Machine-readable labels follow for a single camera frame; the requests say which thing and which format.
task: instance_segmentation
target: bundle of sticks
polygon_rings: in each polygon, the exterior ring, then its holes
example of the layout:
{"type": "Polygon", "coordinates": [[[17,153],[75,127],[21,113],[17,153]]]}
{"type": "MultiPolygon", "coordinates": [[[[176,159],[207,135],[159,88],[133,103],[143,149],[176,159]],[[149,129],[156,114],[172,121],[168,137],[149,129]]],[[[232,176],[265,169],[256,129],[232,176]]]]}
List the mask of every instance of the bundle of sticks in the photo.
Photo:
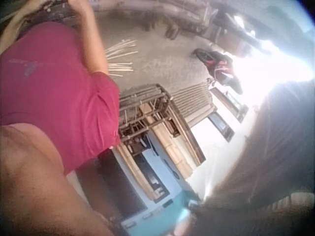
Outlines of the bundle of sticks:
{"type": "MultiPolygon", "coordinates": [[[[122,40],[120,43],[108,48],[105,50],[107,60],[110,61],[115,58],[125,57],[131,54],[138,53],[138,51],[132,51],[131,48],[135,47],[136,40],[122,40]]],[[[124,62],[124,63],[108,63],[109,75],[122,77],[120,74],[114,74],[113,72],[126,72],[133,71],[132,62],[124,62]]]]}

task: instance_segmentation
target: window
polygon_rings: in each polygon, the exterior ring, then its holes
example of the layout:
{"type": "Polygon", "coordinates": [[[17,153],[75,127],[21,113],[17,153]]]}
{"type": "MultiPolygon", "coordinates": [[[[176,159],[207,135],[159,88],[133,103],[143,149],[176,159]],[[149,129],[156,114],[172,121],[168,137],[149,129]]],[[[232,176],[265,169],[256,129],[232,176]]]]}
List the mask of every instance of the window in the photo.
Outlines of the window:
{"type": "Polygon", "coordinates": [[[227,107],[227,109],[242,123],[248,112],[248,107],[239,101],[228,91],[222,93],[217,88],[212,88],[211,92],[227,107]]]}
{"type": "Polygon", "coordinates": [[[168,190],[158,178],[150,164],[147,162],[146,158],[142,154],[138,154],[133,159],[157,195],[157,198],[154,200],[154,202],[157,203],[169,195],[168,190]]]}
{"type": "Polygon", "coordinates": [[[217,112],[210,114],[208,118],[218,131],[220,131],[223,137],[230,142],[234,135],[234,131],[230,128],[230,126],[228,126],[223,118],[217,112]]]}

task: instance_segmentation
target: pink shirt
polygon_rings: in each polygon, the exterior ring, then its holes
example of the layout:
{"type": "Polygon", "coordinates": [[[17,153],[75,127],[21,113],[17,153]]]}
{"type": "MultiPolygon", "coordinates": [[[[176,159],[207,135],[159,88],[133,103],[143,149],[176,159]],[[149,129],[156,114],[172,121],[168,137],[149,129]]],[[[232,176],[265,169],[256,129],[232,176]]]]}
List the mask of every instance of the pink shirt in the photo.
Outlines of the pink shirt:
{"type": "Polygon", "coordinates": [[[67,174],[115,142],[119,88],[89,74],[74,30],[48,22],[1,55],[1,125],[30,123],[59,151],[67,174]]]}

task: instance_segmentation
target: scooter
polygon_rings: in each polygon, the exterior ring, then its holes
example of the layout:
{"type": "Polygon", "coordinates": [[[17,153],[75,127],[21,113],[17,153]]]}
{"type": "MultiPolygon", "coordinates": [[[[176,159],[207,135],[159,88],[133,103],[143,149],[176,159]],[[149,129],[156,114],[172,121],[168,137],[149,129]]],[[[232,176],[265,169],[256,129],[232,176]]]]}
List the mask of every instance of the scooter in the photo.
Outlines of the scooter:
{"type": "Polygon", "coordinates": [[[240,80],[233,71],[233,60],[216,51],[208,52],[203,49],[194,51],[200,61],[207,67],[209,74],[214,78],[212,85],[219,82],[223,86],[230,86],[236,93],[243,94],[240,80]]]}

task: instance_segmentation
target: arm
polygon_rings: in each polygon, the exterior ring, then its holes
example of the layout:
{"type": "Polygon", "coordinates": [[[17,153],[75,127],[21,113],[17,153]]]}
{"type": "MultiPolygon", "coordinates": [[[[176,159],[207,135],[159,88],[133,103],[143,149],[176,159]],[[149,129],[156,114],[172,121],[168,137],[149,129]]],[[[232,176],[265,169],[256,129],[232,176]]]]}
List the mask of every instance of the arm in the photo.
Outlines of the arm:
{"type": "Polygon", "coordinates": [[[9,235],[113,236],[27,136],[1,127],[1,220],[9,235]]]}
{"type": "Polygon", "coordinates": [[[85,63],[90,73],[108,74],[104,46],[98,32],[95,15],[88,0],[68,0],[70,7],[78,13],[81,21],[81,36],[85,63]]]}
{"type": "Polygon", "coordinates": [[[47,1],[48,0],[29,0],[16,13],[1,35],[0,55],[15,42],[19,35],[20,28],[26,19],[26,16],[39,10],[41,6],[47,1]]]}

